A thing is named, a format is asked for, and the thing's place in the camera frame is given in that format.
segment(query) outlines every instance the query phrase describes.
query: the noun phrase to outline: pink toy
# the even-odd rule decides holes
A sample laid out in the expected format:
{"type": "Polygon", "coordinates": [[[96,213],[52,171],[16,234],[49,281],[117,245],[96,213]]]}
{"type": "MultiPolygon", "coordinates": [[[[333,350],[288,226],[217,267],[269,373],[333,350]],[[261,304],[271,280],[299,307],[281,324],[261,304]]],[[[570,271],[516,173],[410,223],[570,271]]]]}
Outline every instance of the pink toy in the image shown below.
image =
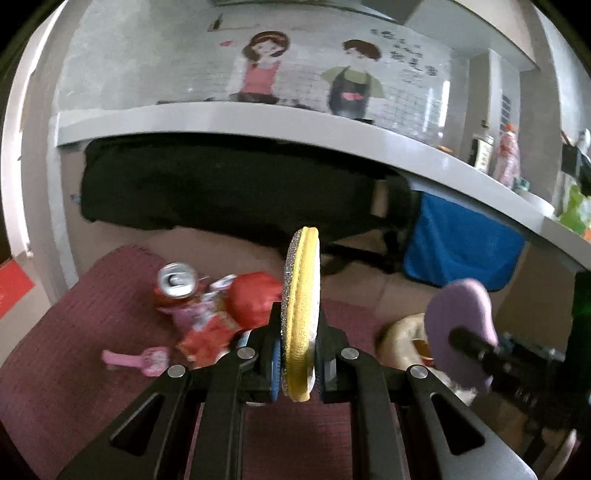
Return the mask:
{"type": "Polygon", "coordinates": [[[148,348],[141,355],[123,355],[103,350],[101,358],[107,368],[133,367],[140,369],[146,377],[159,377],[168,368],[169,352],[164,346],[148,348]]]}

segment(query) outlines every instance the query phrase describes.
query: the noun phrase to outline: metal screw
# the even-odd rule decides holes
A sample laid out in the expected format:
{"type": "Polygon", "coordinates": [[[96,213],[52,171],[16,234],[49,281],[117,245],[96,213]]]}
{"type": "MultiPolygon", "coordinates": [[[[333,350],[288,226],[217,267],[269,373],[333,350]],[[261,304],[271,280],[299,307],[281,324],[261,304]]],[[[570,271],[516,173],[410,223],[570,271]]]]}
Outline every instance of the metal screw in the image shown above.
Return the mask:
{"type": "Polygon", "coordinates": [[[348,346],[347,348],[343,348],[340,351],[340,356],[346,358],[347,360],[355,360],[359,357],[359,351],[355,348],[348,346]]]}
{"type": "Polygon", "coordinates": [[[422,365],[413,365],[410,368],[410,374],[414,378],[425,378],[429,374],[429,370],[427,370],[422,365]]]}
{"type": "Polygon", "coordinates": [[[168,369],[168,376],[171,378],[180,378],[186,371],[187,369],[182,365],[173,365],[168,369]]]}
{"type": "Polygon", "coordinates": [[[243,360],[250,360],[252,357],[255,356],[255,351],[253,348],[250,348],[249,346],[245,346],[240,348],[240,350],[238,350],[238,356],[240,358],[242,358],[243,360]]]}

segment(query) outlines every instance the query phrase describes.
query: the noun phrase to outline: blue towel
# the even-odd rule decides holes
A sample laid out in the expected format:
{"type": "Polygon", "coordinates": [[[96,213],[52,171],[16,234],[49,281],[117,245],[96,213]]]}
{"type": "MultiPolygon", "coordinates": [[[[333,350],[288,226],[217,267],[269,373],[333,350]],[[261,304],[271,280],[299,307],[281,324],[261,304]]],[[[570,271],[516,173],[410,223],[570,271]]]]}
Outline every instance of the blue towel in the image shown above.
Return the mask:
{"type": "Polygon", "coordinates": [[[421,213],[404,256],[409,277],[444,287],[475,278],[502,289],[513,275],[525,239],[485,215],[423,193],[421,213]]]}

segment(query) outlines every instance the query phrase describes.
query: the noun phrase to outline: purple slipper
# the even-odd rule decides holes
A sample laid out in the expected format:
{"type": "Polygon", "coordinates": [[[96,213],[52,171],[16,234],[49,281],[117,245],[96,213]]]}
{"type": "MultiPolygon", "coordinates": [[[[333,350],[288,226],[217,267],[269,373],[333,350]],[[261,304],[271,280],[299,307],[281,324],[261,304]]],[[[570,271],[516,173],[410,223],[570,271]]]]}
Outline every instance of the purple slipper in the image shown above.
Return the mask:
{"type": "Polygon", "coordinates": [[[488,392],[492,377],[487,376],[477,362],[456,352],[449,344],[449,333],[459,326],[492,345],[498,344],[491,299],[484,286],[472,278],[450,283],[431,299],[424,321],[436,368],[464,388],[488,392]]]}

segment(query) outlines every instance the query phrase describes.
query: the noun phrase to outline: black bag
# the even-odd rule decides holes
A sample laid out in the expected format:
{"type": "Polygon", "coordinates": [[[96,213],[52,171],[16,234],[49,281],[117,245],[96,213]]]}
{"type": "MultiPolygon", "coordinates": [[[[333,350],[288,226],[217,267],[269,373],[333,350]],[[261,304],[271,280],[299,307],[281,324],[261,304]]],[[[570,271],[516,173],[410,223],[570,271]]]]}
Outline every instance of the black bag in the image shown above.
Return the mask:
{"type": "Polygon", "coordinates": [[[185,226],[285,252],[304,225],[319,229],[323,245],[399,228],[405,212],[370,213],[380,179],[407,197],[408,183],[390,167],[307,145],[215,134],[102,138],[86,149],[81,210],[91,221],[185,226]]]}

